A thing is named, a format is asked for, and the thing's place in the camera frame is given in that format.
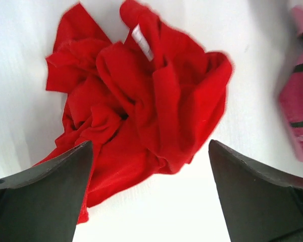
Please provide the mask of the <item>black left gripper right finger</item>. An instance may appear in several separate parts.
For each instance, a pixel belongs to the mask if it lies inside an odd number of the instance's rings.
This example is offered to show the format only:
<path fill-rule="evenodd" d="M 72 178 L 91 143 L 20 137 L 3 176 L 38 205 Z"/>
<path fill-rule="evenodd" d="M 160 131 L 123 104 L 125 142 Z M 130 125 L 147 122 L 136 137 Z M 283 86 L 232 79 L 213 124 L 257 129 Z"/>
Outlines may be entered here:
<path fill-rule="evenodd" d="M 303 178 L 209 142 L 231 241 L 303 241 Z"/>

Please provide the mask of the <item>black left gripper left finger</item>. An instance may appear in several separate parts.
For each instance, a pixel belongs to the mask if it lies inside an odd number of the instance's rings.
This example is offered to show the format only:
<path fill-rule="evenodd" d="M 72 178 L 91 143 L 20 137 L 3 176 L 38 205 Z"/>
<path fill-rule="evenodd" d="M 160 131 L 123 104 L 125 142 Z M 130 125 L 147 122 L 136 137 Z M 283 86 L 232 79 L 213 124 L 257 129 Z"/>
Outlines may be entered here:
<path fill-rule="evenodd" d="M 92 162 L 86 141 L 0 178 L 0 241 L 72 241 Z"/>

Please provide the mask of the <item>red cloth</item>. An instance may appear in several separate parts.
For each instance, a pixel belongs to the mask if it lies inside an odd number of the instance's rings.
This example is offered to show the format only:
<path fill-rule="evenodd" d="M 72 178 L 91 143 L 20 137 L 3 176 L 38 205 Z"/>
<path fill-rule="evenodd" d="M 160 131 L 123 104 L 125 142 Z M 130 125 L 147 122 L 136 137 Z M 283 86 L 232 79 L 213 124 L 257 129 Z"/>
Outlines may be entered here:
<path fill-rule="evenodd" d="M 77 4 L 60 20 L 46 58 L 46 89 L 67 94 L 52 159 L 84 141 L 93 167 L 78 222 L 87 208 L 149 176 L 175 174 L 192 161 L 225 110 L 232 64 L 206 52 L 137 1 L 124 1 L 129 28 L 112 43 Z"/>

